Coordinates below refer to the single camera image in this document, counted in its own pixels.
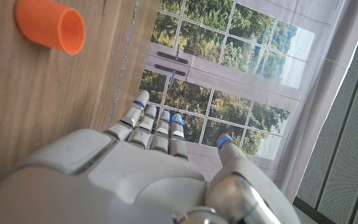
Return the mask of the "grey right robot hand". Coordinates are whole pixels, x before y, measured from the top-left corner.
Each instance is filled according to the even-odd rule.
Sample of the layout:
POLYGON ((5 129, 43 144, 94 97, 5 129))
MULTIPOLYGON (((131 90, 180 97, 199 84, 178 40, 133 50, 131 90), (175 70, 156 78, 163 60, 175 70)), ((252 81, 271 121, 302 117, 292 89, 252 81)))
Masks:
POLYGON ((227 134, 210 182, 188 160, 179 114, 141 91, 109 129, 79 129, 0 183, 0 223, 298 223, 291 203, 227 134))

